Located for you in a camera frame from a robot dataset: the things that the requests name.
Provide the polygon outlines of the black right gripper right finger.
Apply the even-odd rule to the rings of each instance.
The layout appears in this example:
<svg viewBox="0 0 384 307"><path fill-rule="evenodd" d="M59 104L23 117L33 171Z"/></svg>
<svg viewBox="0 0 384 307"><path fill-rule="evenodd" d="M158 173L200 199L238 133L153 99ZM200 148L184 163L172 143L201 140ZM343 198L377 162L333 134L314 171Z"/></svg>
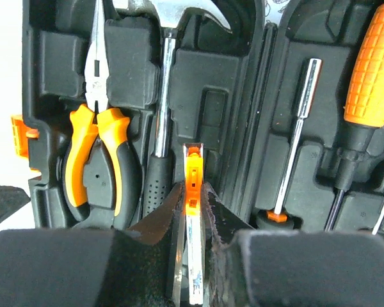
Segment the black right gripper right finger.
<svg viewBox="0 0 384 307"><path fill-rule="evenodd" d="M384 239L367 232L258 230L211 184L205 306L384 306Z"/></svg>

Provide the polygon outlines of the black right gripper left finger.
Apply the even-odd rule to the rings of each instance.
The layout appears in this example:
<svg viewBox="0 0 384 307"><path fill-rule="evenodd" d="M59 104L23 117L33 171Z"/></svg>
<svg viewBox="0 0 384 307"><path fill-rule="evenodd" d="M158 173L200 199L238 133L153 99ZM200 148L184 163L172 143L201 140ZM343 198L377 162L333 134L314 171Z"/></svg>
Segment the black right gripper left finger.
<svg viewBox="0 0 384 307"><path fill-rule="evenodd" d="M178 306L175 227L184 195L124 230L0 232L0 306Z"/></svg>

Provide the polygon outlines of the large black handled screwdriver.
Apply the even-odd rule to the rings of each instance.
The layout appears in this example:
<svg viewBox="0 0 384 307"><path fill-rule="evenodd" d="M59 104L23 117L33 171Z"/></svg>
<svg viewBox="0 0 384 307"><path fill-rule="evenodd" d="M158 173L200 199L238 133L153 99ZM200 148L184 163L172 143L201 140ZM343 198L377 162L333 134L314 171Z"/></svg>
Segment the large black handled screwdriver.
<svg viewBox="0 0 384 307"><path fill-rule="evenodd" d="M291 183L301 133L305 120L310 115L322 64L322 59L310 58L304 66L304 72L301 75L301 89L296 102L296 121L292 128L289 149L285 157L275 202L272 209L260 211L256 217L257 226L260 229L293 229L295 226L294 219L285 211L284 206L288 195L289 184Z"/></svg>

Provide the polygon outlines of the steel claw hammer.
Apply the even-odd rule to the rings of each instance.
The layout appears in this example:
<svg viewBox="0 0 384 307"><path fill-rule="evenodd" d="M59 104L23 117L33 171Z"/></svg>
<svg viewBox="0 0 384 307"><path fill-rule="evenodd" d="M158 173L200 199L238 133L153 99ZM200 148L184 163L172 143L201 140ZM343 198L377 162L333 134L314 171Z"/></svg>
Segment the steel claw hammer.
<svg viewBox="0 0 384 307"><path fill-rule="evenodd" d="M220 9L208 0L195 1L128 1L123 11L132 14L146 13L157 19L161 28L163 46L161 75L156 114L154 151L150 156L145 176L143 217L157 209L171 190L173 166L170 154L170 77L175 60L177 39L185 16L206 15L225 31L232 31Z"/></svg>

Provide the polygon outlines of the small orange precision screwdriver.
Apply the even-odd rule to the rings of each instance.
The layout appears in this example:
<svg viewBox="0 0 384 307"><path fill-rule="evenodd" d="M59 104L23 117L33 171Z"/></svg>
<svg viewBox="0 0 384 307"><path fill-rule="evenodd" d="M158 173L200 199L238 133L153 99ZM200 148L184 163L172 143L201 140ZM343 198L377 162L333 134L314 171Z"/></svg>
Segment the small orange precision screwdriver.
<svg viewBox="0 0 384 307"><path fill-rule="evenodd" d="M201 188L204 177L204 145L183 144L186 238L188 245L189 303L204 302L204 234Z"/></svg>

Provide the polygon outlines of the orange black pliers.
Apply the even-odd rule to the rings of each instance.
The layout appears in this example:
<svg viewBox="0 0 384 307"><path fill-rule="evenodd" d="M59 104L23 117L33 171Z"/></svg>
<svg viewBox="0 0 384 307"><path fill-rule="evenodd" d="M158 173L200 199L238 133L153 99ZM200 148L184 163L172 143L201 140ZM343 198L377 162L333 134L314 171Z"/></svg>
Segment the orange black pliers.
<svg viewBox="0 0 384 307"><path fill-rule="evenodd" d="M84 66L85 99L70 113L73 132L65 161L63 181L68 204L75 209L88 202L84 186L84 165L97 140L103 142L114 175L111 226L127 228L136 211L141 189L141 171L127 137L130 119L117 107L110 107L107 91L109 66L106 51L106 16L103 1L96 1L92 30Z"/></svg>

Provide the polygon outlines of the black plastic tool case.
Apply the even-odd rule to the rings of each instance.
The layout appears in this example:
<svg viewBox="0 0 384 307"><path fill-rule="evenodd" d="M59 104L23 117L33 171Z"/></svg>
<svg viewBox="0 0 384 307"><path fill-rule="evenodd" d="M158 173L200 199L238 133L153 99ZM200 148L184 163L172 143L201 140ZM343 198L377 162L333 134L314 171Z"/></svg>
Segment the black plastic tool case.
<svg viewBox="0 0 384 307"><path fill-rule="evenodd" d="M161 33L147 14L107 9L109 101L131 119L127 129L135 190L134 220L161 203L167 182L184 178L184 143L204 145L204 178L234 214L269 228L296 122L303 74L322 61L285 201L287 225L322 230L335 197L343 156L344 105L356 56L379 1L218 1L228 33L205 17L189 19L177 46L170 83L170 147L165 179L147 173L152 156ZM24 1L22 115L29 127L29 181L35 226L113 225L111 161L96 144L84 169L84 204L68 201L63 172L72 137L70 113L84 104L84 63L93 1Z"/></svg>

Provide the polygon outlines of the black orange stubby screwdriver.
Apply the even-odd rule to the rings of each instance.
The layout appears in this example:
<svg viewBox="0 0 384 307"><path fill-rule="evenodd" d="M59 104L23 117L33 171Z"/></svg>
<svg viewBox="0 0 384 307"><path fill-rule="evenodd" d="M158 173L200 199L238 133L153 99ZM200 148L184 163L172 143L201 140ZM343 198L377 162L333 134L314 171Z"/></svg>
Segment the black orange stubby screwdriver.
<svg viewBox="0 0 384 307"><path fill-rule="evenodd" d="M384 3L375 11L365 33L350 79L344 107L344 127L337 155L340 159L335 199L324 226L333 230L342 200L358 165L367 157L374 131L384 126Z"/></svg>

